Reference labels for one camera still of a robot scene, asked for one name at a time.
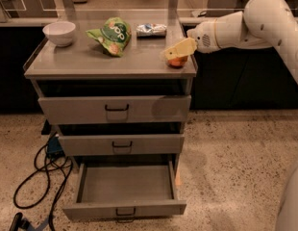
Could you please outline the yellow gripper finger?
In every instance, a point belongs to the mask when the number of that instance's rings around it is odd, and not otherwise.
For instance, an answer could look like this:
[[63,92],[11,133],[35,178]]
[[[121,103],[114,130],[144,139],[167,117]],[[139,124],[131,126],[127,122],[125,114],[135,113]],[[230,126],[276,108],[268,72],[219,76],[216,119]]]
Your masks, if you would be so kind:
[[197,49],[197,42],[194,38],[183,38],[177,43],[161,51],[163,60],[173,60],[192,55]]

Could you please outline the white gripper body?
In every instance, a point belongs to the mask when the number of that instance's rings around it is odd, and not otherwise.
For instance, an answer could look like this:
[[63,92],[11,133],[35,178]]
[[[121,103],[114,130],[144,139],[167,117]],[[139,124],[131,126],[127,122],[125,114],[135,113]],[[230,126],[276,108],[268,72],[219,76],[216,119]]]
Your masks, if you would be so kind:
[[211,53],[219,50],[214,20],[201,22],[195,28],[189,29],[187,35],[195,39],[197,50],[201,53]]

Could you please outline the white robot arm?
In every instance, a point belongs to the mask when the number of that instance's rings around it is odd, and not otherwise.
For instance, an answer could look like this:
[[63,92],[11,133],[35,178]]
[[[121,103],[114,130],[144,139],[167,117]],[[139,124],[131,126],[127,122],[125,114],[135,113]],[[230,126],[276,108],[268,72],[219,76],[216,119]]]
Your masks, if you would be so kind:
[[[285,0],[249,0],[241,12],[205,20],[162,51],[161,57],[177,65],[196,51],[230,47],[274,48],[298,86],[298,22]],[[298,159],[285,183],[275,231],[298,231]]]

